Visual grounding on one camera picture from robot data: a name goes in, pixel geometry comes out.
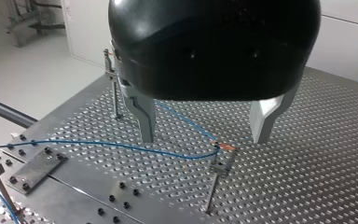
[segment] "gray floor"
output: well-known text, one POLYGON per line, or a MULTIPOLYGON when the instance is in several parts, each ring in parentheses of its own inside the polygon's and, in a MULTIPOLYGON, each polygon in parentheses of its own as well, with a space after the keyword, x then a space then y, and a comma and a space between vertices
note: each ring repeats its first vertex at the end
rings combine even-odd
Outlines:
MULTIPOLYGON (((24 48, 0 24, 0 102, 41 119, 103 73, 71 57, 66 36, 48 35, 24 48)), ((0 144, 22 128, 0 118, 0 144)))

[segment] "black pipe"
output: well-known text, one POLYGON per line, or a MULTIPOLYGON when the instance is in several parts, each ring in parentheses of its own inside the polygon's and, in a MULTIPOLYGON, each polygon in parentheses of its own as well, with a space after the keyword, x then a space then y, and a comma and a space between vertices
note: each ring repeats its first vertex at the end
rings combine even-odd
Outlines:
POLYGON ((10 106, 0 103, 0 117, 7 119, 21 127, 27 129, 31 127, 34 123, 37 122, 37 119, 34 119, 26 114, 21 113, 20 111, 11 108, 10 106))

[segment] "cable clip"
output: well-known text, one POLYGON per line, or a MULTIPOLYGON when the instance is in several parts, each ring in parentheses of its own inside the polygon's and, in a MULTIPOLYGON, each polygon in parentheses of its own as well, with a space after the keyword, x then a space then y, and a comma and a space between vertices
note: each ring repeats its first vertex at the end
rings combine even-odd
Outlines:
POLYGON ((218 143, 217 141, 211 141, 212 145, 214 145, 215 147, 220 147, 223 150, 226 151, 234 151, 236 148, 232 145, 226 144, 226 143, 218 143))

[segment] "blue wire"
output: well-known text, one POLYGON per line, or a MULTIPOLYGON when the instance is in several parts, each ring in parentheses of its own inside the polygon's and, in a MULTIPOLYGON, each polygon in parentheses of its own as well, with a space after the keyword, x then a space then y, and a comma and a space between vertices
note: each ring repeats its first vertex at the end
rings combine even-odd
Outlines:
POLYGON ((10 212, 11 217, 14 220, 14 223, 19 224, 19 221, 17 220, 16 215, 14 214, 14 211, 12 209, 12 207, 10 207, 10 205, 8 204, 8 202, 5 200, 4 196, 2 196, 2 194, 0 193, 0 199, 2 200, 2 202, 5 204, 5 206, 7 207, 8 211, 10 212))
POLYGON ((176 115, 177 117, 179 117, 180 119, 182 119, 183 121, 185 121, 186 123, 190 124, 191 126, 193 126, 195 129, 197 129, 200 133, 202 133, 202 135, 204 135, 205 137, 208 137, 211 140, 216 140, 216 138, 211 135, 210 133, 208 133, 207 131, 205 131, 205 129, 201 128, 198 124, 194 123, 191 119, 186 118, 185 116, 183 116, 182 114, 180 114, 179 112, 176 112, 174 109, 168 107, 167 105, 163 104, 160 101, 156 101, 156 104, 161 106, 162 108, 166 109, 167 111, 173 113, 174 115, 176 115))
POLYGON ((119 144, 119 143, 76 141, 76 140, 42 140, 42 141, 24 142, 24 143, 18 143, 18 144, 9 144, 9 145, 4 145, 4 146, 0 146, 0 147, 17 147, 17 146, 25 146, 25 145, 31 145, 31 144, 44 144, 44 143, 88 144, 88 145, 101 145, 101 146, 112 146, 112 147, 125 147, 125 148, 130 148, 130 149, 139 150, 139 151, 153 152, 153 153, 158 153, 161 155, 173 156, 173 157, 177 157, 177 158, 181 158, 181 159, 185 159, 185 160, 199 160, 199 159, 211 157, 211 156, 216 155, 220 149, 220 147, 217 147, 214 152, 200 155, 200 156, 186 156, 186 155, 181 155, 181 154, 163 151, 163 150, 159 150, 159 149, 135 147, 135 146, 124 145, 124 144, 119 144))
MULTIPOLYGON (((173 113, 174 115, 176 115, 177 117, 179 117, 183 121, 187 122, 188 124, 190 124, 191 126, 196 128, 200 133, 202 133, 202 135, 210 138, 211 140, 216 140, 216 138, 213 135, 211 135, 210 133, 205 131, 198 124, 194 123, 191 119, 186 118, 185 116, 183 116, 182 114, 180 114, 180 113, 176 112, 175 110, 171 109, 170 107, 168 107, 167 105, 163 104, 162 102, 156 101, 156 103, 157 103, 157 105, 159 105, 162 108, 166 109, 167 111, 173 113)), ((186 155, 181 155, 181 154, 168 152, 168 151, 163 151, 163 150, 159 150, 159 149, 148 149, 148 148, 144 148, 144 147, 135 147, 135 146, 124 145, 124 144, 119 144, 119 143, 98 142, 98 141, 95 141, 95 142, 91 142, 91 141, 75 141, 75 140, 41 140, 41 141, 24 142, 24 143, 18 143, 18 144, 9 144, 9 145, 4 145, 4 146, 0 146, 0 147, 9 147, 9 146, 17 147, 17 146, 25 146, 25 145, 32 145, 32 144, 44 144, 44 143, 88 144, 88 145, 101 145, 101 146, 112 146, 112 147, 125 147, 125 148, 130 148, 130 149, 133 149, 133 150, 158 153, 158 154, 161 154, 161 155, 177 157, 177 158, 181 158, 181 159, 185 159, 185 160, 199 160, 199 159, 204 159, 204 158, 207 158, 207 157, 212 157, 212 156, 216 155, 219 152, 219 149, 220 149, 220 147, 217 146, 216 151, 212 152, 212 153, 208 153, 208 154, 204 154, 204 155, 200 155, 200 156, 186 156, 186 155)))

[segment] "perforated metal table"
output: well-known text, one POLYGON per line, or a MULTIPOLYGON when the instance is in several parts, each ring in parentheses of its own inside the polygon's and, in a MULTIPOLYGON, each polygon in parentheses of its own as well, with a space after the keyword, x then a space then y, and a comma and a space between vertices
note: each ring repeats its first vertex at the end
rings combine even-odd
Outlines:
MULTIPOLYGON (((110 86, 106 77, 97 79, 24 134, 28 139, 115 141, 188 155, 213 150, 197 130, 158 107, 156 143, 141 144, 136 121, 121 101, 124 118, 112 118, 110 86)), ((249 103, 166 104, 240 149, 229 177, 217 187, 210 215, 202 212, 213 177, 209 160, 50 144, 69 160, 28 196, 9 189, 15 201, 27 207, 26 218, 34 223, 92 224, 113 223, 113 216, 123 224, 358 223, 357 82, 307 68, 293 105, 278 118, 264 145, 253 143, 249 103), (141 194, 132 195, 134 189, 141 194), (109 195, 115 195, 114 202, 109 195), (125 209, 124 202, 131 207, 125 209), (104 210, 102 216, 98 208, 104 210)), ((5 166, 3 178, 44 147, 2 148, 18 159, 5 166)), ((0 221, 9 222, 7 216, 0 204, 0 221)))

